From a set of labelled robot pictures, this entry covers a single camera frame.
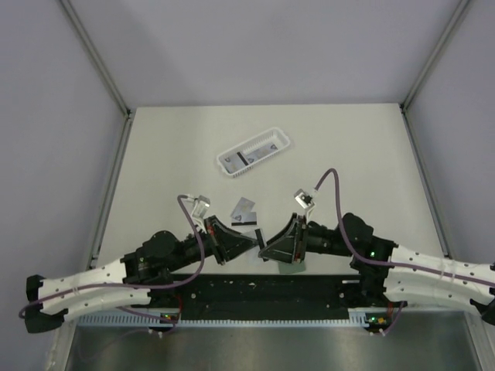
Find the green card holder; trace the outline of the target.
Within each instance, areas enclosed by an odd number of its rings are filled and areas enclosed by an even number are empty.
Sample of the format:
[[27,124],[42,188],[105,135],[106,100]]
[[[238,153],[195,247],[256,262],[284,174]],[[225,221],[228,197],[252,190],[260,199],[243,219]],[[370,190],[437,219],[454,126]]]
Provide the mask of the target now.
[[282,275],[301,274],[306,271],[306,263],[299,262],[294,264],[278,263],[278,272]]

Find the silver card with stripe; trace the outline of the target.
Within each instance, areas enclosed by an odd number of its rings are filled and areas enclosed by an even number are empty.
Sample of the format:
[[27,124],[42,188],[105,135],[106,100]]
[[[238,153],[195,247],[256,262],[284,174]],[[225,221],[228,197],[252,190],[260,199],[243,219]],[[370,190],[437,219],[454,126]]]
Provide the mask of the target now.
[[265,237],[264,237],[264,234],[261,230],[261,228],[257,228],[255,231],[255,236],[256,236],[256,240],[258,242],[258,247],[259,247],[259,250],[263,250],[266,248],[266,242],[265,242]]

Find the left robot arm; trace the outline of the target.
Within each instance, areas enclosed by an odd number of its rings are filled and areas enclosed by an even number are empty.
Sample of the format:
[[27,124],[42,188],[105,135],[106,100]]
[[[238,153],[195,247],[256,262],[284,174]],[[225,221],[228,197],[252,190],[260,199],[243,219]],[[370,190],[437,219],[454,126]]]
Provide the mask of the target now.
[[135,251],[92,270],[52,279],[28,277],[29,303],[19,317],[28,333],[38,334],[96,311],[164,307],[173,302],[177,288],[200,276],[208,257],[224,265],[257,245],[254,235],[232,230],[215,216],[185,240],[159,231]]

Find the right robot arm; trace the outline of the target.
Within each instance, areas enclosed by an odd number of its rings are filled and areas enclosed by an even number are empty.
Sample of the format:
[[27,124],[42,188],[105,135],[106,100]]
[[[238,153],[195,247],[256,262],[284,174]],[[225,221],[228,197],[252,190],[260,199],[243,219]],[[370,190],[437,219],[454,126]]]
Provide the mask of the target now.
[[361,297],[369,305],[383,301],[436,305],[479,315],[494,323],[494,265],[433,257],[374,235],[373,227],[346,213],[330,230],[293,214],[286,227],[260,250],[263,260],[298,264],[306,254],[350,258],[360,275]]

